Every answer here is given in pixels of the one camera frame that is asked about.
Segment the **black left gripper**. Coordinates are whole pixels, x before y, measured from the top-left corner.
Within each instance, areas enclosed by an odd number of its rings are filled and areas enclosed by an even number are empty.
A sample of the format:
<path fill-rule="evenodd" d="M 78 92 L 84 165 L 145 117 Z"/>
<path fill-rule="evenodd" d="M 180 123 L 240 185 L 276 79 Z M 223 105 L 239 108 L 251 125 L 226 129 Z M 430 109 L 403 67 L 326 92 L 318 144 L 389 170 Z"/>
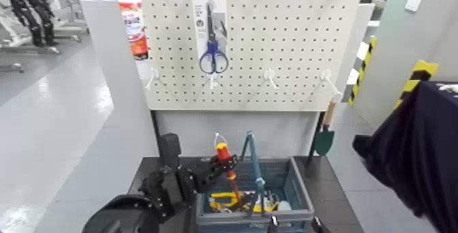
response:
<path fill-rule="evenodd" d="M 237 155 L 226 159 L 214 155 L 201 158 L 194 172 L 184 168 L 174 172 L 152 172 L 142 181 L 142 193 L 150 200 L 159 222 L 164 223 L 191 208 L 198 191 L 212 188 L 221 175 L 234 169 L 238 160 Z"/>

